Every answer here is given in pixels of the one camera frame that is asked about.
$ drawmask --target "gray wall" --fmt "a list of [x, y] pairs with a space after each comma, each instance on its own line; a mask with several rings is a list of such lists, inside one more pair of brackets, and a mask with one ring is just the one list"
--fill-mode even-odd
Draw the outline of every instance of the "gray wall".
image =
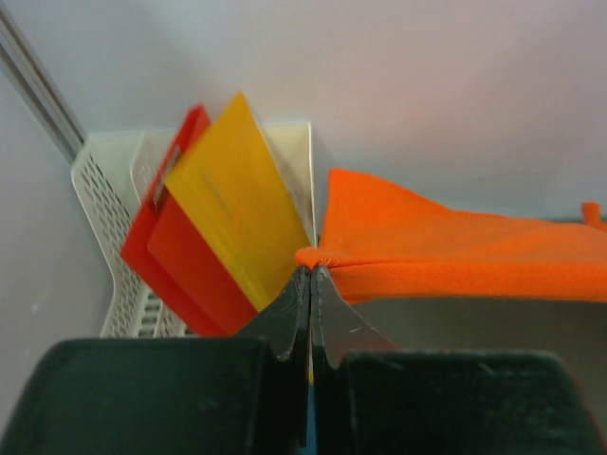
[[107, 267], [69, 167], [0, 72], [0, 428], [53, 343], [98, 336]]
[[88, 132], [217, 115], [312, 121], [326, 167], [460, 209], [605, 199], [603, 0], [5, 0]]

